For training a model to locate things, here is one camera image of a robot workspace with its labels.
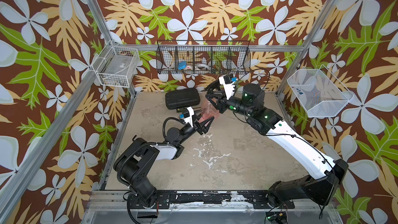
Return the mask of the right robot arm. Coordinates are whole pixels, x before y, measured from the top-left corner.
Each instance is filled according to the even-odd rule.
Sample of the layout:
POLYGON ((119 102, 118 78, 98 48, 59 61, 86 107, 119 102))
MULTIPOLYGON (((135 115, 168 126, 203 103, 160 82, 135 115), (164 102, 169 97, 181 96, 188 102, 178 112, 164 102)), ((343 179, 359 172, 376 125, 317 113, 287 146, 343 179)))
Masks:
POLYGON ((265 92, 259 85, 245 85, 241 97, 237 97, 236 83, 237 79, 231 75, 220 77, 204 89, 205 97, 221 114, 230 110, 244 116, 248 125, 281 146, 308 172, 302 178, 272 184, 267 191, 268 204, 279 207, 291 200, 310 199, 327 206, 343 182, 348 163, 318 150, 298 135, 282 116, 267 108, 265 92))

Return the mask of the black spray nozzle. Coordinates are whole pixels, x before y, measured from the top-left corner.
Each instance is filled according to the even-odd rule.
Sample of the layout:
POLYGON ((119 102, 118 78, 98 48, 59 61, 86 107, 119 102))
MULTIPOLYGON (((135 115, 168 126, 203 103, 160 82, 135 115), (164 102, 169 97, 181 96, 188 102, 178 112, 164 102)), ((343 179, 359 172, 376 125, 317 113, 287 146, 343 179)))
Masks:
POLYGON ((218 98, 220 95, 220 90, 217 89, 208 89, 206 91, 206 95, 205 98, 210 101, 210 102, 214 102, 217 103, 218 102, 218 98))

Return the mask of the orange translucent spray bottle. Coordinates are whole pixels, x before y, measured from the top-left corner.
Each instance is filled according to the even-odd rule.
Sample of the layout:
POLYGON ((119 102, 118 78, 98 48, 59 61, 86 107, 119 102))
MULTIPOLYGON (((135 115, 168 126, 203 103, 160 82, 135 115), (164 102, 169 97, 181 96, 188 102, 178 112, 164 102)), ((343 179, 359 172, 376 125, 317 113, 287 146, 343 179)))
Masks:
POLYGON ((201 105, 201 119, 200 122, 207 120, 211 117, 214 117, 217 120, 220 116, 218 110, 214 108, 214 106, 210 103, 209 100, 205 99, 201 105))

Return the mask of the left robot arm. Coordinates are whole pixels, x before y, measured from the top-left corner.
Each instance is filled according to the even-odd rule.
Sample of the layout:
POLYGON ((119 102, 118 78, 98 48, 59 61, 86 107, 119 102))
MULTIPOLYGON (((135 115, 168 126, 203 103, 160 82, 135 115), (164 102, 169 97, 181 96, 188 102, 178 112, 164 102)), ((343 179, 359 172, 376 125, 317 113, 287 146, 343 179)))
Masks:
POLYGON ((133 138, 133 143, 117 158, 113 168, 117 180, 127 186, 130 193, 138 198, 144 207, 152 207, 157 200, 157 189, 147 175, 153 164, 160 160, 175 160, 184 150, 182 145, 192 135, 206 134, 215 117, 201 120, 202 114, 196 114, 192 107, 183 109, 178 118, 168 117, 162 125, 162 142, 147 142, 142 138, 133 138))

